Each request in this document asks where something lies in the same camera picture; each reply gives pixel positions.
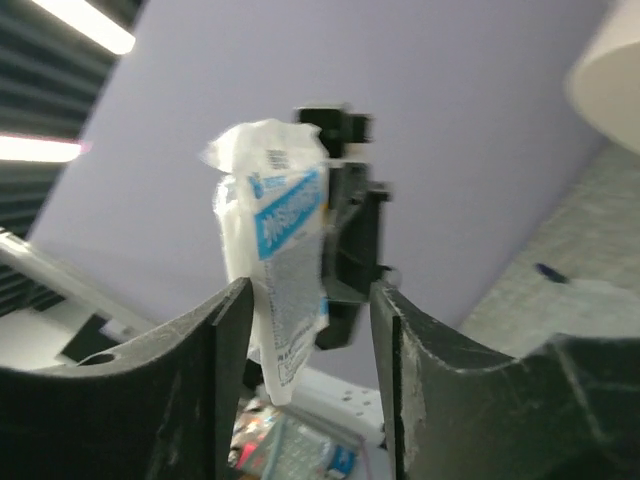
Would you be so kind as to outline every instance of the plastic pouch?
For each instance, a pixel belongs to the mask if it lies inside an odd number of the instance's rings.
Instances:
[[[228,174],[213,205],[227,280],[253,284],[249,358],[262,365],[275,405],[291,400],[328,325],[320,270],[328,179],[317,132],[278,120],[243,123],[211,142],[205,159]]]

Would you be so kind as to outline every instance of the barcode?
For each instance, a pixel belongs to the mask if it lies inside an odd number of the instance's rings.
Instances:
[[[269,164],[274,170],[284,170],[289,168],[289,160],[287,153],[283,150],[267,150],[267,158]]]

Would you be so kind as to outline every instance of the ceiling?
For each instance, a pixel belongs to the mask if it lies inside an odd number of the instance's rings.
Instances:
[[[132,32],[146,2],[89,3]],[[0,135],[77,139],[117,59],[29,0],[0,2]],[[0,226],[26,238],[63,169],[60,163],[0,161]],[[0,316],[59,301],[0,265]]]

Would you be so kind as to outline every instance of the lavender wall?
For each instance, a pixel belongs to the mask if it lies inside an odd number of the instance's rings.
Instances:
[[[603,0],[151,0],[32,240],[167,320],[225,284],[200,164],[229,125],[313,100],[376,118],[385,260],[461,321],[590,158],[563,75]],[[376,383],[367,328],[314,364]]]

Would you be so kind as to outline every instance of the fluorescent light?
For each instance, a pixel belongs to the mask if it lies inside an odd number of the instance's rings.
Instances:
[[[32,1],[116,55],[133,49],[135,37],[84,0]]]
[[[65,163],[80,153],[79,143],[0,135],[0,161]]]

